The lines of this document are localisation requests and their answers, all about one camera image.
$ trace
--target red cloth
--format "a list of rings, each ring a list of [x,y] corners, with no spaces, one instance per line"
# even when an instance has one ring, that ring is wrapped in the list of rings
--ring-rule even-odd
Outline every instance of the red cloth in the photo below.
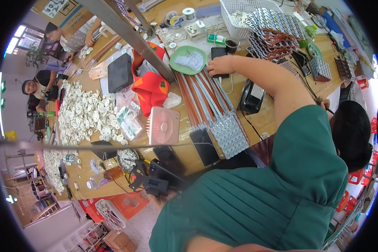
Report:
[[[147,42],[159,58],[163,58],[165,50],[154,43]],[[153,72],[147,72],[143,77],[137,77],[135,71],[143,63],[144,58],[133,49],[132,72],[135,79],[132,91],[137,93],[140,107],[145,117],[151,114],[151,108],[161,107],[169,92],[169,83],[161,76]]]

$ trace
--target white plastic container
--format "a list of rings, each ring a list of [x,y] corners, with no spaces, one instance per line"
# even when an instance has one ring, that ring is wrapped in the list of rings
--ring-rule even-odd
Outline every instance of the white plastic container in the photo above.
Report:
[[[230,36],[236,39],[247,39],[251,33],[251,29],[240,27],[237,23],[233,22],[231,14],[235,11],[238,10],[251,14],[256,8],[266,8],[283,12],[275,2],[269,0],[220,0],[220,2],[222,19],[227,26]]]
[[[111,214],[113,214],[113,216],[110,216],[109,213],[105,213],[102,210],[100,210],[98,206],[103,202],[105,202],[108,205],[108,209],[111,211]],[[107,223],[111,225],[113,229],[115,229],[115,231],[123,231],[123,229],[126,227],[126,218],[123,217],[123,215],[115,207],[112,201],[107,199],[100,199],[95,203],[95,207],[97,211],[102,215],[102,217],[104,217]]]

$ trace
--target green dress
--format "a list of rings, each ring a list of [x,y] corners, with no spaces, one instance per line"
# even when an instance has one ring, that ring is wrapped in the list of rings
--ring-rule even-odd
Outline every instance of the green dress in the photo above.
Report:
[[[197,235],[237,247],[320,249],[347,186],[326,112],[298,109],[277,130],[269,167],[212,170],[162,209],[152,252],[184,252]]]

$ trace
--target wooden table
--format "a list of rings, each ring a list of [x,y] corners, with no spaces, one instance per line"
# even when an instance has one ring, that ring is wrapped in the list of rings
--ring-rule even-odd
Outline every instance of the wooden table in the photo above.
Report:
[[[149,12],[146,13],[146,18],[148,20],[155,20],[157,23],[160,23],[160,21],[165,17],[166,13],[173,7],[173,9],[180,10],[186,7],[193,6],[192,2],[199,3],[201,6],[207,5],[210,3],[214,3],[215,1],[212,0],[204,0],[204,1],[184,1],[184,3],[176,4],[172,0],[166,0],[162,2],[161,4],[155,6],[152,8]],[[94,50],[91,52],[91,55],[95,55],[101,48],[103,48],[106,43],[111,39],[111,36],[109,38],[100,37],[98,41],[94,45]],[[321,53],[323,55],[323,60],[327,62],[330,66],[331,74],[332,74],[332,81],[330,82],[315,82],[313,80],[312,74],[307,77],[307,81],[309,82],[312,90],[315,92],[317,96],[322,96],[323,98],[330,95],[336,88],[338,88],[342,82],[343,79],[339,77],[336,63],[334,62],[334,58],[336,57],[336,53],[334,52],[332,48],[332,42],[331,40],[324,34],[319,34],[315,38],[316,46],[321,50]],[[237,54],[245,56],[247,54],[246,50],[241,50]],[[81,66],[83,61],[79,58],[75,59],[74,63],[78,66]],[[88,71],[83,71],[80,75],[74,75],[70,78],[69,81],[77,81],[80,80],[80,84],[83,86],[83,89],[87,92],[90,90],[93,90],[94,92],[98,89],[101,90],[99,80],[92,80],[88,76]],[[234,84],[234,91],[232,94],[229,95],[229,98],[234,106],[238,104],[242,88],[244,86],[246,78],[239,74],[233,75],[233,84]],[[231,83],[229,79],[226,79],[222,82],[223,87],[226,90],[229,90],[231,88]],[[171,85],[170,92],[176,93],[182,97],[181,91],[177,85]],[[49,108],[53,108],[53,103],[50,102]],[[187,115],[187,110],[185,106],[185,102],[182,101],[181,104],[178,106],[172,108],[172,110],[178,111],[180,113],[180,127],[179,127],[179,144],[191,144],[191,140],[189,138],[189,134],[191,132],[190,130],[190,123],[189,118]],[[237,113],[238,118],[240,119],[242,126],[245,130],[245,133],[247,134],[247,137],[250,141],[250,146],[256,144],[259,141],[259,137],[254,132],[252,126],[247,123],[245,118],[242,116],[242,114],[239,112]],[[257,131],[260,134],[267,133],[269,135],[274,134],[277,131],[276,123],[274,119],[274,104],[273,100],[269,96],[265,96],[262,107],[257,114],[252,114],[247,116],[248,120],[253,124],[253,126],[257,129]],[[143,116],[140,118],[140,121],[145,125],[146,119]],[[56,119],[50,118],[50,125],[53,126],[53,124],[57,124],[58,122]],[[97,131],[91,136],[91,141],[99,141],[100,133]],[[110,141],[113,145],[120,145],[119,142]],[[130,141],[130,145],[138,145],[138,144],[148,144],[148,137],[142,136],[140,139],[135,141]],[[90,145],[90,142],[87,140],[84,140],[80,143],[82,146]],[[217,147],[217,151],[220,154],[220,156],[223,158],[224,155],[221,152],[221,149],[218,147],[216,142],[214,142],[214,145]],[[182,161],[182,164],[185,166],[186,174],[192,174],[197,171],[200,171],[204,169],[196,149],[194,145],[186,145],[186,146],[180,146],[180,147],[173,147],[174,151],[176,152],[177,156]],[[151,148],[145,148],[138,150],[146,159],[151,160],[156,158],[154,152]],[[67,167],[67,173],[69,175],[69,183],[70,183],[70,189],[73,193],[73,196],[75,199],[90,199],[90,198],[99,198],[99,197],[105,197],[105,196],[111,196],[115,194],[121,194],[125,192],[131,192],[130,188],[128,187],[128,183],[124,177],[121,177],[116,180],[116,182],[111,182],[109,184],[106,184],[105,186],[99,188],[99,189],[88,189],[86,186],[86,182],[89,180],[90,176],[94,174],[94,172],[91,170],[90,167],[90,160],[92,158],[98,159],[98,157],[91,151],[79,151],[79,158],[81,158],[82,168],[77,168],[74,164],[72,166]],[[74,183],[78,184],[78,191],[73,186]],[[57,195],[56,198],[58,200],[65,200],[67,197],[67,193],[65,191],[62,192],[62,195]]]

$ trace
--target potted plant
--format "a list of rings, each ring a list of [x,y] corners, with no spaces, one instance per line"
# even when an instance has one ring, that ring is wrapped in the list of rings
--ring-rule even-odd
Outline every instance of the potted plant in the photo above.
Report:
[[[38,68],[38,64],[44,64],[46,61],[43,58],[43,56],[45,56],[45,53],[46,52],[44,49],[35,46],[35,42],[32,43],[26,53],[25,65],[27,65],[28,67],[32,66]]]

